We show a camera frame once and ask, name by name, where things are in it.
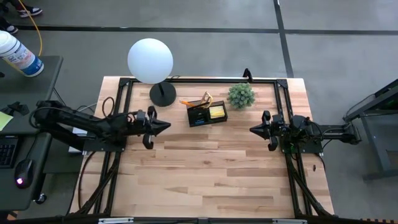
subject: shoe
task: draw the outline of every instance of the shoe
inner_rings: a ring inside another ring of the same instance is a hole
[[[31,7],[31,6],[25,6],[25,7],[26,7],[26,9],[29,11],[29,13],[30,13],[31,16],[37,16],[37,15],[39,15],[40,13],[43,12],[43,10],[40,9],[40,8]],[[17,12],[18,12],[18,14],[19,14],[19,16],[20,16],[21,18],[25,18],[25,17],[28,17],[28,16],[29,16],[28,13],[27,13],[27,11],[26,11],[25,9],[23,9],[23,10],[17,10]]]
[[[11,25],[11,26],[7,27],[6,31],[10,34],[16,34],[18,32],[18,28]]]

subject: white globe lamp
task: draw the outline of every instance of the white globe lamp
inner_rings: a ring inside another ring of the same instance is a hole
[[[155,105],[168,106],[175,101],[174,86],[164,82],[172,72],[173,55],[163,42],[151,38],[137,41],[130,48],[127,64],[140,82],[155,84],[149,92]]]

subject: lamp base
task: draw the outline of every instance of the lamp base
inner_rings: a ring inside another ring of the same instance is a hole
[[[171,83],[161,82],[150,89],[149,97],[156,106],[168,106],[175,101],[177,93]]]

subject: wooden table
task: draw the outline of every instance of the wooden table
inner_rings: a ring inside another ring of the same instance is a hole
[[[95,111],[97,117],[103,117],[103,100],[108,96],[116,97],[119,78],[104,77]],[[303,79],[291,78],[288,83],[294,113],[311,117]],[[172,125],[156,137],[154,149],[145,149],[142,137],[128,139],[121,158],[112,216],[294,217],[284,155],[278,149],[268,151],[268,141],[249,132],[250,127],[261,123],[264,110],[277,113],[274,88],[253,84],[256,102],[238,111],[226,100],[231,85],[174,83],[175,103],[166,108],[156,107],[158,118]],[[146,111],[152,105],[151,87],[134,84],[130,111]],[[186,107],[178,101],[198,100],[205,91],[211,93],[215,101],[226,102],[228,121],[190,128]],[[109,101],[106,111],[110,109]],[[82,181],[82,203],[98,185],[103,157],[104,153],[97,152],[87,165]],[[308,187],[325,209],[333,213],[322,163],[309,154],[303,155],[303,163]],[[304,211],[301,190],[297,193]],[[103,197],[103,207],[106,196],[107,193]],[[71,212],[77,208],[76,191]]]

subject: white bottle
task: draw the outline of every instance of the white bottle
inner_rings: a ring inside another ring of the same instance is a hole
[[[44,69],[36,55],[5,31],[0,31],[0,57],[26,77],[35,77]]]

